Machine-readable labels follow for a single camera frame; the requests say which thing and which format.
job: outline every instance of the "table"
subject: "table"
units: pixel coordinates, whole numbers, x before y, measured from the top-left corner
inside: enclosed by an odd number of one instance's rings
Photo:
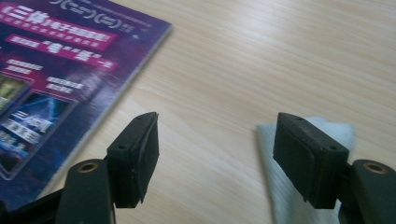
[[[160,114],[148,194],[118,223],[272,223],[256,125],[281,111],[350,123],[353,160],[396,168],[394,1],[115,2],[174,25],[72,162]]]

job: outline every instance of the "book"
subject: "book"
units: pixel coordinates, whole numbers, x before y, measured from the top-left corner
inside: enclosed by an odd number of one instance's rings
[[[172,25],[107,0],[0,1],[0,201],[34,201]]]

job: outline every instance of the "light wood surface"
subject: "light wood surface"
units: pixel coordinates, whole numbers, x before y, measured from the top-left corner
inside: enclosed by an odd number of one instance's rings
[[[160,114],[146,200],[118,223],[272,223],[256,125],[280,111],[350,123],[353,159],[396,168],[395,1],[115,2],[174,25],[73,161]]]

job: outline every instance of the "tabletop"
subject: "tabletop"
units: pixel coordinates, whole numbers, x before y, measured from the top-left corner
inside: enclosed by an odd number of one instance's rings
[[[114,2],[173,24],[72,161],[159,113],[148,193],[118,223],[272,223],[257,125],[278,112],[349,123],[353,160],[396,168],[395,1]]]

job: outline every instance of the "light blue cloth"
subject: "light blue cloth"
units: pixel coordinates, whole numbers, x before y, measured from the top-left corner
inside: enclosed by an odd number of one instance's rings
[[[349,150],[355,146],[355,129],[346,123],[333,123],[324,118],[306,119]],[[267,187],[271,196],[275,224],[334,224],[339,223],[338,202],[335,209],[314,209],[286,177],[273,159],[276,123],[258,125],[262,161]]]

